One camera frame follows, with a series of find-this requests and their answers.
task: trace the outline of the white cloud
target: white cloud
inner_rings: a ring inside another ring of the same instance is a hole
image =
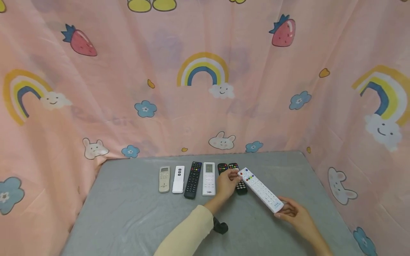
[[[400,127],[392,121],[384,120],[381,116],[373,114],[366,116],[366,130],[373,135],[373,138],[386,146],[390,151],[397,149],[397,144],[401,141],[402,135]]]
[[[235,94],[233,93],[233,86],[228,83],[223,83],[220,85],[214,84],[211,88],[209,88],[209,92],[215,98],[235,98]]]
[[[69,101],[64,94],[55,92],[44,94],[40,101],[43,104],[43,107],[48,110],[60,109],[64,106],[72,105],[71,101]]]

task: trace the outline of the remote display screen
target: remote display screen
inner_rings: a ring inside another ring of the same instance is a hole
[[[207,165],[205,166],[205,172],[212,172],[212,165],[207,164]]]

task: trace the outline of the rainbow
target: rainbow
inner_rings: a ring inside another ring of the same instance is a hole
[[[29,114],[23,104],[23,96],[33,93],[38,99],[52,89],[39,76],[20,69],[15,69],[4,78],[3,97],[10,116],[23,125]]]
[[[192,78],[205,71],[212,77],[212,84],[228,83],[229,71],[225,61],[210,52],[196,53],[182,64],[177,77],[177,86],[191,86]]]
[[[399,71],[376,66],[361,76],[352,88],[363,96],[367,89],[377,92],[380,98],[375,114],[403,126],[410,117],[410,79]]]

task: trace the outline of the cartoon bunny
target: cartoon bunny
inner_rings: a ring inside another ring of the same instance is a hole
[[[330,190],[339,203],[347,205],[349,199],[356,199],[358,197],[356,192],[344,189],[342,181],[346,180],[346,175],[343,172],[338,172],[335,168],[330,167],[328,171],[328,178]]]
[[[233,144],[233,141],[235,140],[235,135],[231,135],[228,138],[224,138],[224,134],[225,133],[223,131],[219,132],[216,137],[213,137],[209,140],[209,145],[219,150],[230,150],[231,148],[233,148],[235,146]]]
[[[85,147],[84,156],[87,159],[93,160],[97,156],[103,156],[108,154],[109,152],[109,150],[104,147],[101,140],[98,140],[97,143],[90,143],[90,140],[88,138],[84,138],[82,140],[82,143]]]

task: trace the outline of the remote control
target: remote control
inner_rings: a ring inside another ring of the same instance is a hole
[[[184,173],[185,166],[178,165],[175,167],[174,183],[172,184],[172,193],[180,194],[184,192]]]
[[[202,175],[202,196],[213,197],[216,192],[215,163],[204,163],[204,170]]]
[[[169,166],[162,166],[159,169],[159,192],[167,193],[169,192],[169,177],[171,176],[171,171]]]
[[[230,169],[238,169],[239,170],[239,166],[237,163],[230,163],[229,165]],[[241,182],[239,182],[236,185],[236,192],[238,193],[238,195],[244,195],[246,193],[248,193],[248,189],[246,188],[245,182],[243,180],[241,180]]]
[[[253,192],[265,203],[265,205],[277,213],[284,204],[279,200],[248,168],[244,168],[238,173]]]
[[[221,175],[224,171],[228,169],[228,165],[226,163],[219,163],[218,164],[218,173]]]
[[[185,187],[184,197],[194,199],[198,186],[199,175],[201,174],[201,162],[192,162],[191,170],[189,171],[187,186]]]

